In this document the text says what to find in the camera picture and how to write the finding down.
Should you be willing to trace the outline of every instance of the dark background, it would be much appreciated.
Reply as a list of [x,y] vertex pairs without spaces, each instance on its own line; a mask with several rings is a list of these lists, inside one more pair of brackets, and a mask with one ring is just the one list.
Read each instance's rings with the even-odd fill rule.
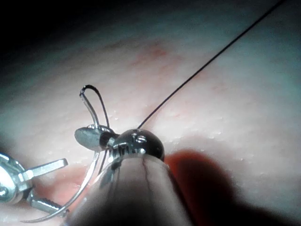
[[97,3],[6,2],[1,5],[1,53],[18,52],[35,45],[51,34],[64,34],[80,23],[108,10],[126,7],[130,0],[98,1]]

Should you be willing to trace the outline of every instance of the metal clamp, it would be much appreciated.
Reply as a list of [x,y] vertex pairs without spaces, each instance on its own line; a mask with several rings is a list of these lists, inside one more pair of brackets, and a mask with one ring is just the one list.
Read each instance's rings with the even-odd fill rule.
[[[32,179],[67,165],[66,159],[59,159],[25,170],[17,160],[0,153],[0,203],[16,204],[23,198],[38,210],[46,213],[55,212],[60,205],[38,197]],[[69,211],[62,213],[61,217],[64,217],[67,212]]]

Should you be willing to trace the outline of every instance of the skin surface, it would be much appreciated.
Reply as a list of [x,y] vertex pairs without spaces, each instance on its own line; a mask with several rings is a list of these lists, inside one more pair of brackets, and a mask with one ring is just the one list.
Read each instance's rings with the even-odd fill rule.
[[[40,195],[67,202],[92,160],[92,151],[73,136],[92,124],[79,98],[83,85],[100,90],[116,133],[136,128],[276,3],[208,2],[132,3],[87,16],[72,29],[8,56],[14,60],[1,69],[1,151],[25,168],[60,158],[69,162],[34,180]],[[143,129],[161,139],[166,154],[189,149],[216,162],[238,202],[301,223],[298,18],[300,2],[284,3],[174,95]],[[86,94],[104,124],[96,95]],[[0,208],[0,223],[7,226],[44,215],[24,202]]]

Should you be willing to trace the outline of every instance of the skin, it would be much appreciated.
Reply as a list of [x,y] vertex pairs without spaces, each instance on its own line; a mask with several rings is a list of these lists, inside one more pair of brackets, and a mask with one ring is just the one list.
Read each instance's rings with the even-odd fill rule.
[[[274,3],[130,5],[84,18],[72,31],[12,53],[1,72],[1,152],[25,168],[67,158],[68,167],[34,180],[41,196],[64,204],[93,156],[73,136],[92,124],[78,96],[83,85],[100,90],[116,133],[136,128]],[[298,9],[297,1],[283,4],[143,129],[161,139],[166,154],[189,150],[217,164],[236,202],[301,223]],[[104,124],[96,95],[87,91],[87,96]],[[1,207],[0,222],[18,226],[19,220],[43,215],[22,202]]]

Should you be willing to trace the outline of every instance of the forceps jaw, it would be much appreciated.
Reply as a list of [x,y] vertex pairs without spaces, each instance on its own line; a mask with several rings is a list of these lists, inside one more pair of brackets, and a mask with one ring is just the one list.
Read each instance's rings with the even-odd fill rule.
[[0,184],[1,190],[5,191],[1,193],[0,203],[16,204],[23,198],[33,208],[47,213],[54,211],[59,205],[51,200],[38,197],[32,179],[67,165],[66,159],[59,159],[25,170],[20,162],[0,153]]

